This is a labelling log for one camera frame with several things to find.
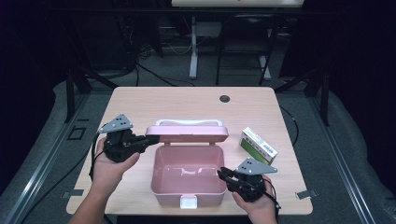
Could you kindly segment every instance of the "box lid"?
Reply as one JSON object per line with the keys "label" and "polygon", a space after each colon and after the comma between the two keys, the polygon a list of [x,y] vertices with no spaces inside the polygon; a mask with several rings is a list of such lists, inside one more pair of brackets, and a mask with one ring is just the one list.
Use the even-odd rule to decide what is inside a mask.
{"label": "box lid", "polygon": [[[218,125],[203,125],[208,122]],[[159,135],[163,143],[197,143],[197,142],[224,142],[228,137],[228,130],[219,120],[176,120],[161,119],[156,125],[147,128],[146,135]]]}

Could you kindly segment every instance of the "box handle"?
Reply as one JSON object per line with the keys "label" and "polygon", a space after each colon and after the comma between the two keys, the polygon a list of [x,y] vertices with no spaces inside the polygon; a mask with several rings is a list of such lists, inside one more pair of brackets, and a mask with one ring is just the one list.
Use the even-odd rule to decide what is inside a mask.
{"label": "box handle", "polygon": [[197,209],[198,199],[194,194],[183,194],[180,197],[181,209]]}
{"label": "box handle", "polygon": [[155,122],[155,125],[160,126],[163,122],[174,122],[178,124],[190,124],[197,125],[206,122],[216,122],[218,126],[223,126],[223,123],[219,119],[159,119]]}

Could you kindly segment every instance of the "wooden tabletop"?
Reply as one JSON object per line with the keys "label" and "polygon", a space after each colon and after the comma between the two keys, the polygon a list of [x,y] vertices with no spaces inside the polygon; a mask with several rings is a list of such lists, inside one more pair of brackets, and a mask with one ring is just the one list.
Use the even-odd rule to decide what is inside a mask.
{"label": "wooden tabletop", "polygon": [[304,0],[172,0],[173,7],[301,7]]}
{"label": "wooden tabletop", "polygon": [[[230,97],[228,103],[219,98]],[[119,87],[113,92],[99,127],[124,114],[134,124],[136,135],[146,133],[158,119],[219,119],[227,127],[229,137],[218,143],[224,151],[225,166],[236,168],[249,155],[239,146],[241,132],[250,127],[270,144],[278,155],[272,166],[277,173],[269,174],[282,206],[281,215],[307,215],[312,212],[309,199],[299,200],[295,193],[306,190],[304,179],[291,145],[273,89],[264,87]],[[154,155],[161,144],[148,147],[137,164],[128,170],[110,197],[107,214],[226,216],[245,215],[226,191],[220,206],[180,209],[159,205],[150,187]],[[91,180],[88,172],[91,158],[87,157],[75,189],[82,196],[71,196],[67,212],[74,214],[87,195]]]}

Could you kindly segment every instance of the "pink storage box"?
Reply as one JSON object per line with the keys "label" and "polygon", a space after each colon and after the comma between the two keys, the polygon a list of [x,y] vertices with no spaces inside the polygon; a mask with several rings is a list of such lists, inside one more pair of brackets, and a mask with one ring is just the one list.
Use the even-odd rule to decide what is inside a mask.
{"label": "pink storage box", "polygon": [[[217,174],[224,166],[224,154],[216,143],[227,139],[227,128],[219,120],[215,120],[217,126],[197,125],[202,120],[171,120],[177,125],[161,125],[166,121],[157,121],[146,132],[160,135],[164,143],[156,150],[151,180],[158,202],[183,209],[220,205],[227,187]],[[190,144],[205,142],[207,146]]]}

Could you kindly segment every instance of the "human hand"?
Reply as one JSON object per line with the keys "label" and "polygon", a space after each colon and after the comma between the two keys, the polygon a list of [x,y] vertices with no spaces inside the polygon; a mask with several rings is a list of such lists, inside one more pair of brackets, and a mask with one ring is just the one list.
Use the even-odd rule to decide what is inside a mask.
{"label": "human hand", "polygon": [[[274,197],[272,191],[272,186],[270,184],[271,179],[262,175],[262,178],[266,179],[265,182],[265,192]],[[247,212],[250,221],[254,224],[273,224],[276,223],[276,207],[274,202],[265,195],[262,195],[259,200],[253,203],[247,203],[244,199],[237,193],[233,192],[233,199],[236,204],[240,206]]]}
{"label": "human hand", "polygon": [[93,179],[92,179],[92,192],[95,192],[104,197],[110,197],[110,195],[117,188],[117,185],[122,180],[122,175],[136,164],[139,160],[140,154],[135,153],[124,162],[114,162],[110,160],[104,150],[106,138],[102,138],[98,141],[96,154],[97,158],[94,162],[93,167]]}

